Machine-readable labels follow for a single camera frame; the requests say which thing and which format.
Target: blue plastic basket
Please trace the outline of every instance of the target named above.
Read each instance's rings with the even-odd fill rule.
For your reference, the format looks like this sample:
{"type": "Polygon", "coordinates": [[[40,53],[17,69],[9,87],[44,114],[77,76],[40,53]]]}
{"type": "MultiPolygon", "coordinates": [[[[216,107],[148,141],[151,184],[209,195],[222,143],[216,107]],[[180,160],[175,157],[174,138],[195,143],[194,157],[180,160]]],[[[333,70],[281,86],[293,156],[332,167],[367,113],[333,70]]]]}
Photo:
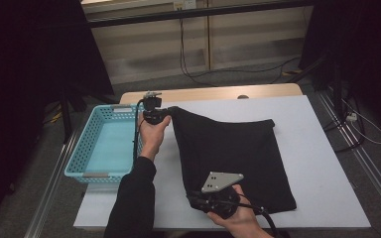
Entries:
{"type": "MultiPolygon", "coordinates": [[[[79,182],[120,182],[133,164],[136,105],[96,106],[88,118],[64,174],[79,182]]],[[[138,140],[138,155],[141,152],[138,140]]]]}

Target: black fabric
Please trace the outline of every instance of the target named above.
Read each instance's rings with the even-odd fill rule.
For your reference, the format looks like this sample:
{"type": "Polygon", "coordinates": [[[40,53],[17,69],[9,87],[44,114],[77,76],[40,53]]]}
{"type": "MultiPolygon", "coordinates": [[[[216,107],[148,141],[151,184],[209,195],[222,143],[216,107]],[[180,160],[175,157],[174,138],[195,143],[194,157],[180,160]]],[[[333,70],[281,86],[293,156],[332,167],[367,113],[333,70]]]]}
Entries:
{"type": "Polygon", "coordinates": [[[104,237],[149,237],[154,225],[156,175],[154,163],[138,157],[132,172],[119,184],[104,237]]]}
{"type": "Polygon", "coordinates": [[[239,184],[252,204],[269,213],[296,209],[273,120],[226,123],[179,107],[170,110],[187,195],[200,191],[209,172],[243,174],[239,184]]]}

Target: black sleeve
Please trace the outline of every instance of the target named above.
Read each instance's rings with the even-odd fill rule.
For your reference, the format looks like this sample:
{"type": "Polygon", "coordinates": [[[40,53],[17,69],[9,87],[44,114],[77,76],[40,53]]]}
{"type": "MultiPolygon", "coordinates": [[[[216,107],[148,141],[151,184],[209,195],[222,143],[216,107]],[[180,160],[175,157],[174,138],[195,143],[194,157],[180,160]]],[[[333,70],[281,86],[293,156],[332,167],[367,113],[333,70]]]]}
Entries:
{"type": "Polygon", "coordinates": [[[148,237],[154,225],[156,167],[137,158],[132,172],[119,184],[104,237],[148,237]]]}

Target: white table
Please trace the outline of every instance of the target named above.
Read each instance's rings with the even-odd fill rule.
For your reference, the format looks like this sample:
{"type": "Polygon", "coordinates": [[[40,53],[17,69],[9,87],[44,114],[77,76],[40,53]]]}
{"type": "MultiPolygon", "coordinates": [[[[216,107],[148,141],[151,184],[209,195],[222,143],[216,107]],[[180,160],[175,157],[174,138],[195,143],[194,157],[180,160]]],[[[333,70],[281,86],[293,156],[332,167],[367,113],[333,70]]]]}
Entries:
{"type": "MultiPolygon", "coordinates": [[[[298,208],[272,214],[281,228],[362,228],[370,223],[305,96],[243,100],[164,102],[227,122],[273,119],[274,132],[298,208]]],[[[155,229],[213,230],[220,227],[192,209],[182,182],[179,149],[173,125],[156,158],[155,229]]],[[[90,184],[74,227],[104,229],[118,184],[90,184]]],[[[263,227],[268,223],[262,216],[263,227]]]]}

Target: person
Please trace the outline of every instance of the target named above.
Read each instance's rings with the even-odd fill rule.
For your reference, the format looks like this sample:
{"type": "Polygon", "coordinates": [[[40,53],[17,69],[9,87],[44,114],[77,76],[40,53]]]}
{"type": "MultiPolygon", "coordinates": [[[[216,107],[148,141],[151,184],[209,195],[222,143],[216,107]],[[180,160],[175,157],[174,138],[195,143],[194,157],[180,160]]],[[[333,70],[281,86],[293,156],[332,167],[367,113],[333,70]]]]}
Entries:
{"type": "MultiPolygon", "coordinates": [[[[164,131],[172,118],[167,116],[158,125],[151,125],[139,116],[140,135],[143,143],[140,156],[136,159],[129,175],[119,184],[117,198],[104,232],[104,237],[150,237],[154,225],[155,188],[153,179],[156,174],[154,160],[163,143],[164,131]]],[[[233,188],[244,195],[240,185],[233,188]]],[[[250,204],[240,196],[240,202],[250,204]]],[[[227,229],[235,238],[271,237],[256,220],[252,209],[239,206],[228,219],[222,219],[213,212],[208,217],[217,225],[227,229]]]]}

